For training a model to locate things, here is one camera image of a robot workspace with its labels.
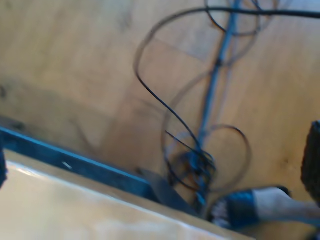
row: sandal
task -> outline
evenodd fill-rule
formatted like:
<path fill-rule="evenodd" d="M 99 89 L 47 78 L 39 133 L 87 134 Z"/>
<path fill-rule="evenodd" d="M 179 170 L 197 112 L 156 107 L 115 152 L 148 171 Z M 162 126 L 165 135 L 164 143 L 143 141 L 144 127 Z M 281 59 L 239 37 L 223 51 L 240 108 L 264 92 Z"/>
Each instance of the sandal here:
<path fill-rule="evenodd" d="M 236 191 L 220 197 L 212 205 L 208 220 L 213 224 L 230 230 L 239 230 L 259 224 L 261 220 L 256 210 L 253 190 L 268 188 L 278 188 L 291 197 L 289 190 L 284 186 L 268 186 Z"/>

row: hardwood floor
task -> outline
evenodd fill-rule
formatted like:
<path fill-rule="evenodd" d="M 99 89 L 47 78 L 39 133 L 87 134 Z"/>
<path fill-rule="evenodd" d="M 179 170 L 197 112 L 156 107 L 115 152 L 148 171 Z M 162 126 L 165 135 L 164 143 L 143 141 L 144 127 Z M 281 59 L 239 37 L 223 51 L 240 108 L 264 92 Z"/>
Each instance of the hardwood floor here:
<path fill-rule="evenodd" d="M 166 109 L 136 80 L 132 64 L 138 44 L 157 21 L 195 6 L 203 1 L 0 1 L 0 86 L 5 89 L 0 115 L 26 123 L 39 138 L 128 170 L 163 173 L 160 130 Z M 294 0 L 290 8 L 320 11 L 320 2 Z M 218 17 L 223 22 L 224 16 Z M 241 19 L 244 27 L 255 21 Z M 141 66 L 146 82 L 169 103 L 210 69 L 221 35 L 205 14 L 172 23 L 146 52 Z M 226 86 L 221 76 L 212 121 L 240 128 L 253 149 L 249 172 L 236 189 L 285 185 L 295 199 L 310 199 L 300 167 L 310 124 L 320 119 L 319 42 L 318 20 L 275 17 L 234 65 L 217 119 Z M 206 84 L 177 106 L 193 129 Z M 170 127 L 184 131 L 174 119 Z M 206 149 L 217 160 L 217 186 L 244 162 L 243 145 L 230 132 L 213 134 Z M 298 240 L 310 230 L 299 223 L 268 223 L 248 234 Z"/>

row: wooden floor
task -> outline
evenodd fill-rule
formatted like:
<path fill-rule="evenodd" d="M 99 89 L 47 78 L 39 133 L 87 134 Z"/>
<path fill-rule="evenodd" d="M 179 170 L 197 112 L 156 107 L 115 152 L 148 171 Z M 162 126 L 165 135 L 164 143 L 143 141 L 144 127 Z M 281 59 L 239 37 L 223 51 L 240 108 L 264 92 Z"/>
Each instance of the wooden floor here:
<path fill-rule="evenodd" d="M 26 123 L 34 136 L 125 169 L 163 173 L 160 135 L 166 109 L 135 78 L 133 59 L 157 21 L 196 6 L 203 1 L 0 1 L 0 115 Z M 320 11 L 320 2 L 293 0 L 290 8 Z M 217 17 L 224 20 L 223 14 Z M 254 21 L 242 19 L 245 26 Z M 156 36 L 143 59 L 147 84 L 169 103 L 189 81 L 210 69 L 221 35 L 205 14 L 172 23 Z M 218 116 L 226 86 L 226 76 L 221 76 L 212 123 L 240 128 L 253 149 L 249 172 L 236 189 L 285 185 L 294 198 L 310 199 L 300 181 L 300 167 L 310 124 L 320 119 L 319 43 L 319 21 L 274 18 L 233 67 Z M 197 85 L 177 106 L 193 129 L 206 84 Z M 174 119 L 170 130 L 184 131 Z M 243 143 L 232 132 L 213 134 L 206 149 L 217 160 L 218 186 L 244 162 Z M 300 240 L 311 229 L 299 223 L 270 223 L 248 234 Z"/>

